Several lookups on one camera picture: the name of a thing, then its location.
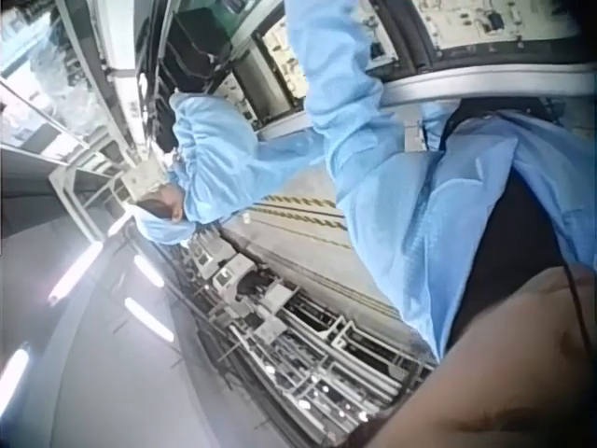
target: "electronic panel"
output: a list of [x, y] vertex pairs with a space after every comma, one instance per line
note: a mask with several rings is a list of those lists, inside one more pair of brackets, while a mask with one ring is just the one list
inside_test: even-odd
[[243, 87], [233, 73], [224, 78], [222, 84], [215, 91], [215, 95], [221, 96], [233, 103], [254, 128], [258, 127], [259, 119], [257, 118], [257, 114], [244, 94]]
[[[398, 60], [396, 50], [369, 1], [359, 1], [359, 7], [354, 11], [354, 18], [363, 24], [371, 40], [371, 61], [368, 69], [395, 63]], [[290, 93], [297, 99], [304, 98], [307, 94], [307, 81], [299, 66], [299, 61], [290, 48], [285, 17], [277, 21], [262, 36], [262, 41]]]
[[438, 50], [558, 40], [580, 33], [557, 0], [414, 0], [413, 5]]

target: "glass panel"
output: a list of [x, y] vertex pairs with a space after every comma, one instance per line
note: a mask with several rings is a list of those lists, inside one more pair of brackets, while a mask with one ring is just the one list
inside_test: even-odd
[[107, 116], [70, 44], [53, 0], [28, 2], [2, 15], [1, 75], [17, 95], [0, 88], [3, 142], [63, 159], [76, 139], [61, 134], [25, 101], [87, 141], [105, 132]]
[[183, 0], [180, 2], [179, 12], [208, 7], [220, 22], [226, 34], [232, 37], [241, 23], [253, 10], [258, 0]]

